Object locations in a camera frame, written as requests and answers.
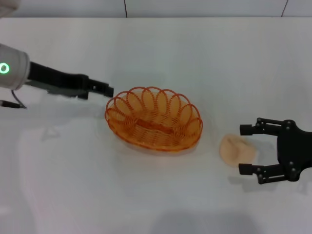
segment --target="black cable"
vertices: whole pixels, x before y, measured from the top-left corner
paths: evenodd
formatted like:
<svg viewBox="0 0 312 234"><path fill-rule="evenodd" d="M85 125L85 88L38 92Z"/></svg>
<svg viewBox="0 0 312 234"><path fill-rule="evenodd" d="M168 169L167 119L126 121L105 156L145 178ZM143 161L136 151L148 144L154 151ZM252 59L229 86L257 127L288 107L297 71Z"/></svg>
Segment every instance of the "black cable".
<svg viewBox="0 0 312 234"><path fill-rule="evenodd" d="M15 95L14 90L11 90L11 93L14 97L14 99L19 103L21 108L27 109L27 107L18 99L18 97Z"/></svg>
<svg viewBox="0 0 312 234"><path fill-rule="evenodd" d="M10 101L4 101L0 100L0 106L8 107L8 108L14 108L14 109L20 109L22 108L19 104L10 102Z"/></svg>
<svg viewBox="0 0 312 234"><path fill-rule="evenodd" d="M283 17L283 16L284 16L284 12L285 12L285 9L286 9L287 4L288 4L288 0L286 1L286 4L285 4L285 7L284 7L284 10L283 10L283 12L282 12L281 17Z"/></svg>

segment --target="woven basket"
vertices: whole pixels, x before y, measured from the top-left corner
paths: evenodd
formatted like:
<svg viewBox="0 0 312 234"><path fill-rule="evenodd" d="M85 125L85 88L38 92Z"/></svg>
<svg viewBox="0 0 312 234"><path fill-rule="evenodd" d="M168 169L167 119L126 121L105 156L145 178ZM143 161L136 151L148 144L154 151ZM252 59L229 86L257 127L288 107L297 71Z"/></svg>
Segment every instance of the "woven basket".
<svg viewBox="0 0 312 234"><path fill-rule="evenodd" d="M182 94L156 87L135 87L106 105L105 119L122 140L146 149L179 152L198 142L203 122Z"/></svg>

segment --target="white table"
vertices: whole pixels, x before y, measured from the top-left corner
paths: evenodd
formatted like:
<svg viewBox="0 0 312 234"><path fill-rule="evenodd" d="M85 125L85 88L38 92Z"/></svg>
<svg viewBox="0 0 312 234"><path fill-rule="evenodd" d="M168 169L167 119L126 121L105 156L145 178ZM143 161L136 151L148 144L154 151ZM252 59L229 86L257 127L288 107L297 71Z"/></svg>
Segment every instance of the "white table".
<svg viewBox="0 0 312 234"><path fill-rule="evenodd" d="M115 94L185 94L204 131L181 156L130 149L87 102L23 87L28 110L0 110L1 234L312 232L312 170L258 185L218 156L221 138L257 117L312 131L312 19L1 19L0 42L32 61L109 82ZM8 90L0 99L13 100ZM252 136L277 162L275 137Z"/></svg>

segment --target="green status light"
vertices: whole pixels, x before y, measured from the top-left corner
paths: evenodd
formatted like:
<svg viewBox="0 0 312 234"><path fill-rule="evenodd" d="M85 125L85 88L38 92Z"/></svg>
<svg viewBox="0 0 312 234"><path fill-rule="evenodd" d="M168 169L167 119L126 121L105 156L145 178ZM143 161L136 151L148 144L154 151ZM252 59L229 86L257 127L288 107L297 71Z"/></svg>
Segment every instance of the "green status light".
<svg viewBox="0 0 312 234"><path fill-rule="evenodd" d="M7 74L10 71L10 66L5 62L0 63L0 74Z"/></svg>

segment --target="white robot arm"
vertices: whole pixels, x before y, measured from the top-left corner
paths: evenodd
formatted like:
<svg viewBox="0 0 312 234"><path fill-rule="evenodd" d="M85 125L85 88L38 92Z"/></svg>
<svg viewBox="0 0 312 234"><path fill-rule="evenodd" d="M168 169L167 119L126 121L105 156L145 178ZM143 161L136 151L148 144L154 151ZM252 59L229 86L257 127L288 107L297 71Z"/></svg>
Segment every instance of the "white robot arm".
<svg viewBox="0 0 312 234"><path fill-rule="evenodd" d="M0 0L0 18L10 15L20 6L20 0Z"/></svg>
<svg viewBox="0 0 312 234"><path fill-rule="evenodd" d="M19 3L19 0L0 0L0 17L12 12ZM85 100L89 92L106 97L114 94L114 89L107 83L89 79L86 75L68 74L39 65L31 62L25 52L0 44L0 87L14 91L24 84L45 89L50 94Z"/></svg>

